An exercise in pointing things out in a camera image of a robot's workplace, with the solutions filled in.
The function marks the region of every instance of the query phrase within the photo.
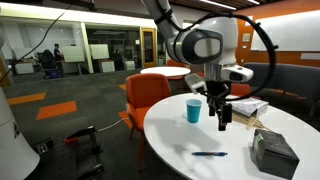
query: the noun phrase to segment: pen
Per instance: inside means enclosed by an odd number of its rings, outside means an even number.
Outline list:
[[[228,153],[226,152],[194,152],[192,155],[195,156],[225,156]]]

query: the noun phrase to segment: gray carpet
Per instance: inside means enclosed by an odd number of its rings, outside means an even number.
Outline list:
[[[3,90],[7,98],[46,92],[47,95],[44,100],[13,105],[11,108],[20,130],[26,134],[29,140],[35,141],[48,137],[62,140],[63,137],[69,136],[79,128],[94,126],[96,129],[101,129],[117,122],[120,119],[117,113],[125,110],[126,104],[125,91],[118,85],[124,84],[126,77],[136,73],[139,73],[139,70],[52,80],[35,80],[24,76],[23,79],[21,77],[18,80],[15,79],[15,85],[4,87]],[[190,92],[189,90],[182,90],[178,82],[170,82],[170,86],[172,95]],[[320,129],[320,108],[318,107],[315,117],[309,117],[311,106],[309,100],[292,95],[282,95],[269,90],[260,92],[258,96],[268,101],[270,105],[287,111],[316,129]],[[76,112],[42,121],[35,120],[40,107],[71,100],[76,101],[78,109]],[[35,131],[41,131],[41,133],[32,135],[32,132]],[[121,122],[96,134],[103,149],[101,156],[105,167],[105,173],[99,179],[184,179],[162,162],[148,144],[146,145],[145,155],[146,168],[138,173],[135,165],[139,134],[134,134],[134,138],[129,140],[129,133],[130,129]],[[88,158],[89,160],[86,162],[90,162],[92,156],[87,154],[86,157],[82,158]],[[90,169],[90,165],[92,165],[92,163],[79,163],[81,162],[79,158],[77,162],[77,174]],[[50,169],[53,174],[58,170]],[[32,175],[28,179],[43,179],[40,176]]]

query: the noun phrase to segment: person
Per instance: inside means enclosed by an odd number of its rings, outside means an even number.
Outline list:
[[[57,44],[57,43],[54,44],[53,54],[54,54],[54,59],[56,61],[58,69],[61,72],[61,74],[63,75],[63,69],[62,69],[62,63],[61,63],[61,61],[63,60],[63,55],[60,53],[59,44]]]

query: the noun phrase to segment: door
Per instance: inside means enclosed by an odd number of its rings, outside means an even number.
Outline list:
[[[140,28],[141,35],[141,57],[142,67],[149,68],[156,66],[157,49],[156,49],[156,29]]]

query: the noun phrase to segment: blue cup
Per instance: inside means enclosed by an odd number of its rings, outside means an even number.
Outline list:
[[[187,120],[190,123],[197,123],[199,120],[202,102],[198,99],[188,99],[187,104]]]

